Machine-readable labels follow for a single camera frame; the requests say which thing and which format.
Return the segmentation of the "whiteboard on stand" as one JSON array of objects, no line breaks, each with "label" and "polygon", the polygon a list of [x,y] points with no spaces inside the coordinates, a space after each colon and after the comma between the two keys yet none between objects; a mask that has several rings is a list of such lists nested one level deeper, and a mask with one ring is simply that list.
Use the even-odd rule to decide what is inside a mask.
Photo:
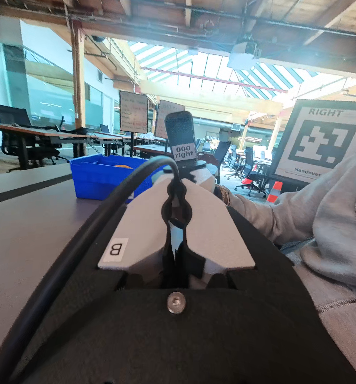
[{"label": "whiteboard on stand", "polygon": [[130,132],[130,157],[133,157],[134,134],[146,134],[148,98],[144,94],[119,91],[120,130]]},{"label": "whiteboard on stand", "polygon": [[158,103],[154,136],[167,139],[168,137],[165,127],[165,118],[170,113],[176,113],[180,111],[185,111],[184,105],[161,99]]}]

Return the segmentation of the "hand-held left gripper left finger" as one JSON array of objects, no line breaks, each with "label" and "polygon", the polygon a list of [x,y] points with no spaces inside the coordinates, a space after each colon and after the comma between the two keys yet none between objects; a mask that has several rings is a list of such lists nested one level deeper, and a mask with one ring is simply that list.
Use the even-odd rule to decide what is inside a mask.
[{"label": "hand-held left gripper left finger", "polygon": [[171,182],[160,181],[128,204],[98,262],[99,269],[163,270],[163,251],[171,235],[162,210],[169,203]]}]

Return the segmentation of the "blue plastic bin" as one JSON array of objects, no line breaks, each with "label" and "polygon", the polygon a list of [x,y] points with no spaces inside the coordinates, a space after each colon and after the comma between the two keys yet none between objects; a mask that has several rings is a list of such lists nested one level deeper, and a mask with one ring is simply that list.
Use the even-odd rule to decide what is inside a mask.
[{"label": "blue plastic bin", "polygon": [[[75,194],[80,199],[105,200],[137,168],[147,163],[138,157],[124,157],[101,154],[76,158],[70,161]],[[114,167],[118,164],[131,166],[131,169]],[[145,176],[140,186],[130,193],[126,203],[143,210],[161,209],[169,200],[169,187],[172,180],[152,184],[152,175],[163,171],[166,164]]]}]

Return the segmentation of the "framed black white marker poster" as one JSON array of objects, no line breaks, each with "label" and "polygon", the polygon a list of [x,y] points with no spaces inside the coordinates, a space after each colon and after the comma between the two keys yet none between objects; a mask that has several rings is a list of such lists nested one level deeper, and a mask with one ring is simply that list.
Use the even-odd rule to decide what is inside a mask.
[{"label": "framed black white marker poster", "polygon": [[299,99],[270,167],[272,180],[304,187],[356,153],[356,101]]}]

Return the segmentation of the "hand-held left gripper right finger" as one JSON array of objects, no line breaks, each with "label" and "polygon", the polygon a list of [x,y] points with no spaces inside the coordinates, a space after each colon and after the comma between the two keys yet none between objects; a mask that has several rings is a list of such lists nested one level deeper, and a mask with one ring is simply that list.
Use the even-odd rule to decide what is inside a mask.
[{"label": "hand-held left gripper right finger", "polygon": [[213,193],[182,179],[180,204],[184,220],[182,257],[197,279],[254,269],[255,262],[228,207]]}]

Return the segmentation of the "wooden office desk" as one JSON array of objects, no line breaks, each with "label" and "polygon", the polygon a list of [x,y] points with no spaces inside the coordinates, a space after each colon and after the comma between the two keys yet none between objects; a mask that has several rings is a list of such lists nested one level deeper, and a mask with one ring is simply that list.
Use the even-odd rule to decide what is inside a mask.
[{"label": "wooden office desk", "polygon": [[58,146],[61,144],[73,145],[73,158],[85,156],[86,145],[92,147],[96,145],[104,146],[104,155],[109,156],[112,152],[111,146],[123,140],[123,136],[116,136],[103,133],[71,133],[57,132],[56,130],[46,130],[33,127],[12,126],[0,124],[2,132],[3,153],[16,156],[19,166],[9,170],[28,170],[43,166],[44,159],[68,159],[62,157]]},{"label": "wooden office desk", "polygon": [[133,152],[139,155],[142,159],[149,159],[155,156],[169,156],[172,157],[169,147],[165,147],[157,144],[134,146]]}]

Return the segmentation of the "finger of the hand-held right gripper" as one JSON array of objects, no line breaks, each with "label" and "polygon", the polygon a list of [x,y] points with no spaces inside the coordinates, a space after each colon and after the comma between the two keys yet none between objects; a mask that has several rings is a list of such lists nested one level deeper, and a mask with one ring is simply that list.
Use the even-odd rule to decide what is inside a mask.
[{"label": "finger of the hand-held right gripper", "polygon": [[214,175],[209,171],[208,168],[201,168],[192,171],[192,175],[194,177],[194,183],[203,189],[209,191],[210,193],[214,193],[216,179]]},{"label": "finger of the hand-held right gripper", "polygon": [[152,184],[158,184],[163,182],[164,180],[172,179],[174,179],[174,175],[172,172],[158,171],[152,175]]}]

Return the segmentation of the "wooden support post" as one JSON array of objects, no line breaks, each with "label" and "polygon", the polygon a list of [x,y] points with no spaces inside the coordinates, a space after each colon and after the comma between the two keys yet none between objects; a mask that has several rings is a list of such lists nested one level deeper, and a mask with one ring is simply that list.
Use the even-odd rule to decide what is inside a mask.
[{"label": "wooden support post", "polygon": [[85,33],[82,23],[69,18],[71,50],[73,60],[73,88],[74,88],[74,107],[75,107],[75,129],[85,128],[86,126],[86,106],[85,106]]}]

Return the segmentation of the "brown padded chair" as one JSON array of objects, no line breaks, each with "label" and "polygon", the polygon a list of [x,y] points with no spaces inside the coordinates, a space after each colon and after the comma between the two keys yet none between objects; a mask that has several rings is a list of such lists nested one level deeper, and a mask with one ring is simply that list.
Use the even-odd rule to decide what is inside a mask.
[{"label": "brown padded chair", "polygon": [[219,160],[217,160],[213,154],[208,154],[208,153],[204,153],[204,152],[200,152],[197,155],[197,160],[206,162],[207,169],[215,177],[216,183],[219,184],[219,181],[220,181],[220,178],[219,178],[220,162],[219,162]]}]

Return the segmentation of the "black mesh office chair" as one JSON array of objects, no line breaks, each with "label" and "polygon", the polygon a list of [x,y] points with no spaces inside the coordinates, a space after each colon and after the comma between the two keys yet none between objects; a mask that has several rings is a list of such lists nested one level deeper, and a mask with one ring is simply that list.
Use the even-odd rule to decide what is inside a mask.
[{"label": "black mesh office chair", "polygon": [[216,175],[217,184],[220,183],[220,167],[222,165],[224,157],[228,153],[231,143],[232,143],[231,141],[219,142],[219,145],[214,152],[214,158],[216,160],[215,165],[217,167],[217,175]]},{"label": "black mesh office chair", "polygon": [[227,178],[227,180],[230,180],[230,178],[234,177],[236,178],[238,176],[238,172],[240,169],[244,166],[245,161],[245,154],[244,150],[236,149],[235,145],[231,145],[231,157],[227,163],[226,168],[231,171],[231,173],[225,175],[224,177]]},{"label": "black mesh office chair", "polygon": [[245,163],[244,166],[240,172],[240,175],[243,176],[243,179],[248,178],[252,180],[251,185],[242,186],[237,185],[234,187],[234,191],[237,191],[238,188],[248,188],[248,196],[251,196],[251,191],[254,189],[258,191],[259,193],[263,194],[263,198],[267,197],[267,192],[265,189],[265,186],[263,185],[263,181],[265,180],[265,175],[260,172],[260,167],[255,169],[256,163],[254,162],[254,151],[251,147],[248,147],[245,149]]}]

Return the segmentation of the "white ceiling projector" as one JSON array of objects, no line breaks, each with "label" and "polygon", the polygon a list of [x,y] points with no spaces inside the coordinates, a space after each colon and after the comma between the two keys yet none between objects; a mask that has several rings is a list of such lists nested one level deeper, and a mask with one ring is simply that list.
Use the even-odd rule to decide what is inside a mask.
[{"label": "white ceiling projector", "polygon": [[261,58],[259,45],[252,41],[243,41],[235,44],[229,55],[227,67],[235,71],[251,70]]}]

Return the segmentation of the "person's grey hoodie torso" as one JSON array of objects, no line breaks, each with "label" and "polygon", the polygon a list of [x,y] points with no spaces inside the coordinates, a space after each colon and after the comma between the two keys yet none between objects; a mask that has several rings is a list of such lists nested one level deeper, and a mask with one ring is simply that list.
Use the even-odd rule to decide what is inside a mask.
[{"label": "person's grey hoodie torso", "polygon": [[280,202],[294,219],[299,250],[295,267],[322,323],[356,370],[356,154]]}]

